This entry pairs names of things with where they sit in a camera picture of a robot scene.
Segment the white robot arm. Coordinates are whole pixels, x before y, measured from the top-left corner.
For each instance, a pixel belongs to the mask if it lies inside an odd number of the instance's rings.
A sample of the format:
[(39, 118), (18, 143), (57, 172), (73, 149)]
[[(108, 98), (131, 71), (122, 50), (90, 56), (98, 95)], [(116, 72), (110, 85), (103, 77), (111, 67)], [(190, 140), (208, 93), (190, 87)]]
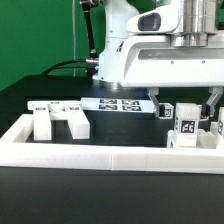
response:
[(105, 48), (93, 79), (117, 88), (146, 88), (151, 100), (161, 88), (208, 87), (201, 114), (213, 116), (224, 91), (223, 0), (152, 0), (145, 13), (127, 0), (102, 0)]

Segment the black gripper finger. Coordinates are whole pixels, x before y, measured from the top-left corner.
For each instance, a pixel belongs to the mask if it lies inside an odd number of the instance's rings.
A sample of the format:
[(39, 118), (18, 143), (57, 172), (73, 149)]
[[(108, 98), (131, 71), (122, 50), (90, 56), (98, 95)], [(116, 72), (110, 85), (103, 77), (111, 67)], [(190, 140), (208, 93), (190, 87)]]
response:
[(222, 87), (210, 87), (210, 97), (207, 102), (201, 107), (201, 115), (203, 117), (213, 117), (215, 114), (215, 106), (223, 95)]
[(159, 95), (159, 89), (158, 88), (148, 88), (147, 94), (154, 105), (155, 115), (157, 117), (164, 117), (165, 116), (165, 106), (163, 104), (160, 104), (157, 99), (157, 96)]

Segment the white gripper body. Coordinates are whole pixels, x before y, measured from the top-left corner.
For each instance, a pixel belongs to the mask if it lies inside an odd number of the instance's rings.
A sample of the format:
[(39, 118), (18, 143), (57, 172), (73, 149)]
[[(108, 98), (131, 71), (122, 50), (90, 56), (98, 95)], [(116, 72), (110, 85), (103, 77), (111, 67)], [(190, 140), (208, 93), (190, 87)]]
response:
[(224, 86), (218, 1), (158, 1), (131, 18), (119, 61), (124, 87)]

